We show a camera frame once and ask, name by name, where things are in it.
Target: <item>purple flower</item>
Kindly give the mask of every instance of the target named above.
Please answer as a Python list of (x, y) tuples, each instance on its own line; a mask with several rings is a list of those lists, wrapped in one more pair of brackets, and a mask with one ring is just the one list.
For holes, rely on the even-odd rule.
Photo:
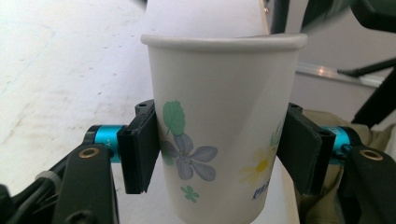
[(172, 143), (163, 141), (161, 149), (163, 160), (166, 164), (172, 165), (176, 160), (178, 176), (180, 179), (191, 179), (195, 171), (205, 181), (213, 181), (216, 178), (216, 170), (203, 162), (212, 161), (218, 154), (215, 147), (198, 147), (193, 153), (193, 144), (186, 134), (174, 135), (177, 149)]

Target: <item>brown fabric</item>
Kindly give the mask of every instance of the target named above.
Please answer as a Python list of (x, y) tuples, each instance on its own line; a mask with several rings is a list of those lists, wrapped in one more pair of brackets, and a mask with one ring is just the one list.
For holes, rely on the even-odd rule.
[[(303, 114), (318, 126), (347, 126), (355, 130), (361, 141), (367, 147), (385, 150), (393, 126), (381, 132), (371, 131), (366, 126), (351, 124), (328, 112), (304, 110)], [(338, 217), (334, 207), (334, 198), (342, 177), (343, 168), (329, 165), (323, 185), (322, 195), (316, 197), (297, 194), (301, 221), (305, 224), (338, 224)]]

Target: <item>cup rim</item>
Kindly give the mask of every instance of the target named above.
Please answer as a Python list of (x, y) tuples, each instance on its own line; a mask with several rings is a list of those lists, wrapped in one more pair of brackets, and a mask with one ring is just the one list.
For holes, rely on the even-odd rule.
[(263, 51), (301, 49), (305, 34), (259, 35), (238, 38), (178, 37), (169, 35), (142, 35), (141, 42), (149, 47), (194, 51)]

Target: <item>yellow flower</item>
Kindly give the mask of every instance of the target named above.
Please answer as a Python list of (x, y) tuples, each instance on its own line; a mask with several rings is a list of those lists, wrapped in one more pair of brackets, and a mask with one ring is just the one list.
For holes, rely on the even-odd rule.
[(251, 187), (257, 183), (259, 179), (264, 178), (264, 174), (268, 168), (269, 161), (268, 157), (265, 156), (265, 151), (263, 148), (260, 148), (253, 154), (253, 161), (256, 163), (255, 166), (244, 167), (239, 171), (240, 175), (243, 175), (239, 182), (248, 182)]

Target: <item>brass screw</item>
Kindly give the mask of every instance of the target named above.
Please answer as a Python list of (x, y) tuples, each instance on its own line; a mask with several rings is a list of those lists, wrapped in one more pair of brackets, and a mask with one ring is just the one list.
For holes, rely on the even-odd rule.
[(80, 151), (78, 153), (78, 156), (82, 159), (88, 159), (88, 158), (96, 156), (97, 154), (99, 154), (98, 148), (89, 147), (89, 148), (85, 148), (84, 150)]
[(363, 157), (373, 160), (373, 161), (384, 160), (384, 157), (382, 157), (379, 153), (374, 152), (372, 150), (364, 149), (364, 150), (361, 150), (360, 153)]

